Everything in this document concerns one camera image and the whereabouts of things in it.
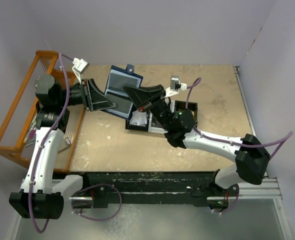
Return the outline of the blue leather card holder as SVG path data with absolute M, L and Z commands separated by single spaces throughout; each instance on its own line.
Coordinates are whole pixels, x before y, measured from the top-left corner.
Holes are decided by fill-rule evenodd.
M 122 119 L 130 117 L 133 103 L 123 87 L 139 88 L 142 84 L 143 76 L 135 73 L 135 66 L 128 64 L 125 69 L 112 65 L 107 78 L 104 95 L 116 104 L 103 112 Z

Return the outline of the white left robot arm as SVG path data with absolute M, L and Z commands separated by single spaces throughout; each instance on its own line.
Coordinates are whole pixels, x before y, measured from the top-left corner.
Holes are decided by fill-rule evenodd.
M 92 78 L 63 89 L 51 74 L 43 74 L 35 80 L 35 95 L 38 106 L 34 150 L 20 190 L 10 194 L 9 203 L 22 218 L 56 220 L 74 193 L 85 196 L 91 189 L 79 174 L 67 175 L 53 184 L 55 162 L 70 116 L 67 107 L 82 105 L 87 111 L 102 111 L 117 105 Z

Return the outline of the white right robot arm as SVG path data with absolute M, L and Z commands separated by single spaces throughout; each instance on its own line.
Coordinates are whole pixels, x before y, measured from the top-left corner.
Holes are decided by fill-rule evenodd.
M 139 112 L 149 111 L 158 121 L 172 147 L 201 150 L 233 162 L 215 171 L 209 187 L 214 195 L 221 196 L 239 183 L 262 183 L 271 155 L 256 136 L 247 133 L 244 137 L 228 137 L 199 130 L 190 109 L 171 111 L 166 91 L 160 84 L 123 89 Z

